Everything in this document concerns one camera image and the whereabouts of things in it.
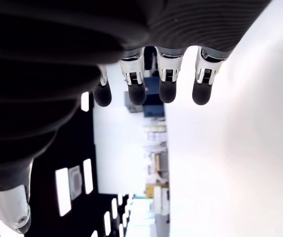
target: white wall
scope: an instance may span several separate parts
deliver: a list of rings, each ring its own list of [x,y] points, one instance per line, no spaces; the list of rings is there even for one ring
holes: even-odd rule
[[[205,106],[191,98],[196,47],[166,105],[171,237],[283,237],[283,0],[251,27]]]
[[[107,67],[112,102],[93,110],[94,142],[100,193],[143,193],[143,113],[131,114],[124,105],[127,83],[119,64]]]

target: black fingertip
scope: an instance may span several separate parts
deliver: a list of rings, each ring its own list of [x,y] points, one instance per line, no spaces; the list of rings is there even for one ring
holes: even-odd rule
[[[92,91],[94,99],[99,106],[106,107],[111,103],[112,93],[108,81],[104,86],[101,84],[101,82],[99,82],[99,84],[95,86]]]
[[[128,86],[129,98],[134,105],[142,105],[146,101],[145,83]]]
[[[159,84],[159,96],[162,102],[171,103],[176,96],[176,81],[161,81]]]
[[[205,105],[210,99],[212,85],[198,83],[195,79],[192,98],[197,105]]]

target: light panel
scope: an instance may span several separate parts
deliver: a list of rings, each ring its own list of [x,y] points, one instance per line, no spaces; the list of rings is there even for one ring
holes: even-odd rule
[[[93,191],[91,159],[86,159],[85,161],[83,161],[83,169],[84,169],[85,193],[89,194]]]
[[[109,211],[107,211],[104,214],[104,225],[105,225],[105,234],[106,236],[109,236],[111,233],[111,215]]]
[[[88,97],[88,92],[85,92],[81,95],[81,109],[84,112],[87,112],[89,110],[89,97]]]
[[[91,237],[98,237],[97,231],[94,231],[93,234],[91,235]]]
[[[64,216],[71,210],[71,198],[69,188],[68,169],[56,170],[56,187],[60,216]]]
[[[127,227],[127,216],[126,216],[126,213],[124,213],[122,215],[122,225],[123,225],[124,228]]]
[[[116,198],[112,200],[112,215],[113,215],[113,219],[116,219],[118,215]]]
[[[120,224],[120,237],[123,237],[123,226]]]
[[[122,205],[122,194],[118,194],[118,205]]]

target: rectangular ceiling light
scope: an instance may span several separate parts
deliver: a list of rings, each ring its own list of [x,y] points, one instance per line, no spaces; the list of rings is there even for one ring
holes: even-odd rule
[[[91,237],[98,237],[97,236],[97,231],[94,231],[93,234],[91,235]]]
[[[120,224],[120,237],[123,237],[123,226]]]
[[[109,211],[107,211],[104,215],[104,225],[105,225],[105,234],[106,236],[109,236],[111,233],[111,215]]]
[[[60,216],[64,216],[71,210],[69,175],[67,168],[56,170],[56,187]]]
[[[83,161],[83,167],[84,167],[85,192],[86,194],[89,194],[93,191],[91,159],[86,159],[85,161]]]
[[[113,215],[113,219],[117,218],[118,212],[117,212],[117,200],[116,198],[114,198],[112,200],[112,215]]]
[[[87,112],[89,109],[89,103],[88,103],[88,92],[85,92],[81,96],[81,109],[84,112]]]
[[[118,205],[122,205],[122,194],[118,194]]]
[[[124,213],[124,214],[122,215],[122,225],[123,225],[124,228],[127,227],[127,219],[126,219],[126,218],[127,218],[127,217],[126,217],[126,214]]]
[[[126,214],[126,217],[128,218],[129,217],[129,206],[128,205],[125,206],[125,214]]]
[[[16,233],[0,220],[0,237],[24,237],[24,235]]]

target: robotic hand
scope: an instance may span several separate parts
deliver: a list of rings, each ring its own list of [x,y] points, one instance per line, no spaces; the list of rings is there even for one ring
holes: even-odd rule
[[[120,65],[128,85],[130,100],[135,105],[142,105],[146,101],[144,48],[125,51]]]
[[[160,98],[170,103],[183,55],[198,45],[192,97],[204,105],[222,62],[269,2],[0,1],[0,220],[20,234],[28,230],[33,160],[82,93],[92,90],[98,105],[110,104],[106,64],[119,61],[132,103],[142,105],[144,47],[160,45]]]

